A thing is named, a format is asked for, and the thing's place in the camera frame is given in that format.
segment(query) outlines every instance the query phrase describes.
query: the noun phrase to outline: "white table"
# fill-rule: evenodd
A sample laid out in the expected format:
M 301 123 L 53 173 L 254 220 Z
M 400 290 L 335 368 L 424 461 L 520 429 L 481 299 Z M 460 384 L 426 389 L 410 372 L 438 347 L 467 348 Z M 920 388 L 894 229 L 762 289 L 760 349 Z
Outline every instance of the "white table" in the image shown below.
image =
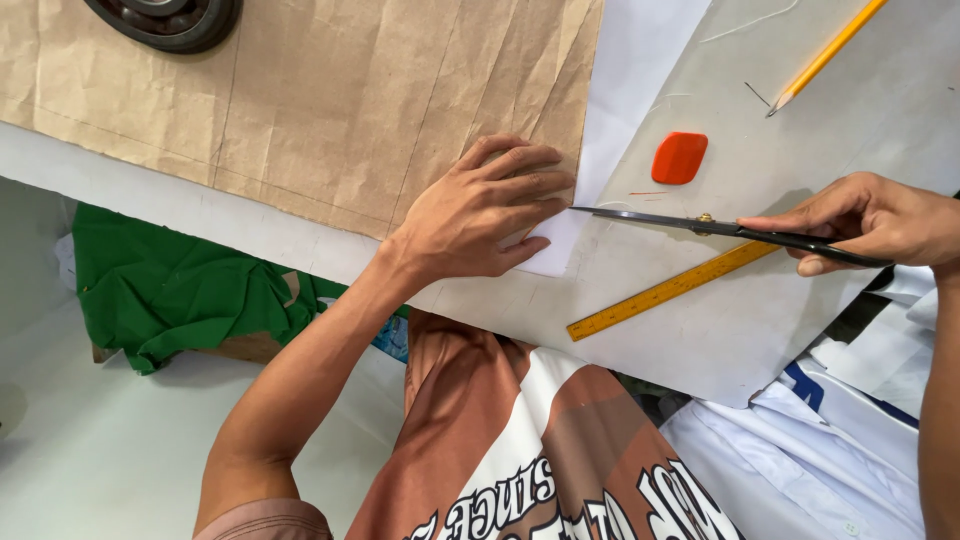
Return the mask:
M 960 5 L 891 2 L 800 98 L 765 120 L 767 108 L 744 82 L 776 99 L 863 2 L 800 0 L 742 32 L 699 41 L 792 3 L 727 0 L 710 8 L 604 200 L 729 220 L 786 209 L 859 169 L 945 193 L 960 188 L 960 90 L 948 89 L 960 88 Z M 671 131 L 705 133 L 710 148 L 692 184 L 663 188 L 649 180 L 649 167 Z M 0 175 L 336 282 L 353 282 L 377 245 L 6 124 L 0 125 Z M 627 195 L 650 191 L 669 193 Z M 804 281 L 778 253 L 581 342 L 571 342 L 565 331 L 735 243 L 594 219 L 563 278 L 511 272 L 499 280 L 448 280 L 410 304 L 744 406 L 871 273 Z

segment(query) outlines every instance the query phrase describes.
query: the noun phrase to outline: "shirt sleeve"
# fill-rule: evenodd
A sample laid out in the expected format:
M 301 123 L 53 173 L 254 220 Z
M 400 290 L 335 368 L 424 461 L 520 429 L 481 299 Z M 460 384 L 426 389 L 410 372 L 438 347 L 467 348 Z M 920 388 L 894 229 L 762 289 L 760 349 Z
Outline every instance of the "shirt sleeve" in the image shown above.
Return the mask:
M 213 520 L 194 540 L 331 540 L 323 513 L 297 499 L 241 504 Z

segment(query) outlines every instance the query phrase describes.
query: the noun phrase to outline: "scissor pivot screw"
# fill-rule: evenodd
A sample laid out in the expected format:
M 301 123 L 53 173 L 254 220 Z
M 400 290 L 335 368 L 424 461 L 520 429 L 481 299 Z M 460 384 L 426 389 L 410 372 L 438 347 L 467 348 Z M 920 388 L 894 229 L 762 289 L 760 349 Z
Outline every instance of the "scissor pivot screw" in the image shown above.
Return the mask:
M 706 221 L 707 223 L 713 223 L 716 220 L 713 219 L 713 216 L 708 213 L 703 213 L 700 217 L 697 218 L 697 221 Z M 695 233 L 697 236 L 710 236 L 710 233 Z

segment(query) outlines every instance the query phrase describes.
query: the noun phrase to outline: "yellow ruler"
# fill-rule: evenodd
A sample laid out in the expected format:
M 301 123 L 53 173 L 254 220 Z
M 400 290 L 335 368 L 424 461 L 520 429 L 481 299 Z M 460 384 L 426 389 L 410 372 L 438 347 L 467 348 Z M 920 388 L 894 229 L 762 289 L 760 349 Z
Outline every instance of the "yellow ruler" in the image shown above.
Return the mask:
M 626 321 L 634 315 L 657 307 L 668 300 L 673 300 L 687 291 L 693 290 L 702 284 L 712 282 L 717 278 L 730 274 L 733 270 L 746 266 L 751 262 L 768 256 L 780 249 L 780 246 L 764 242 L 751 241 L 732 249 L 727 253 L 697 266 L 693 270 L 683 272 L 676 278 L 667 280 L 651 289 L 628 298 L 616 306 L 594 313 L 582 321 L 566 327 L 574 341 L 580 341 L 595 333 Z

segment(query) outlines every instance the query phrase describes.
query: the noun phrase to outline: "brown shirt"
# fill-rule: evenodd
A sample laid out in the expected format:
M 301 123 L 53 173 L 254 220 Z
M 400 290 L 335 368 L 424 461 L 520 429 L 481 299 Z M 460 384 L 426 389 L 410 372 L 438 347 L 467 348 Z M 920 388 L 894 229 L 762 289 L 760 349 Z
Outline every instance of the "brown shirt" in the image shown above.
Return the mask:
M 742 538 L 607 370 L 418 312 L 409 342 L 406 420 L 348 540 Z M 198 538 L 325 540 L 325 525 L 261 501 Z

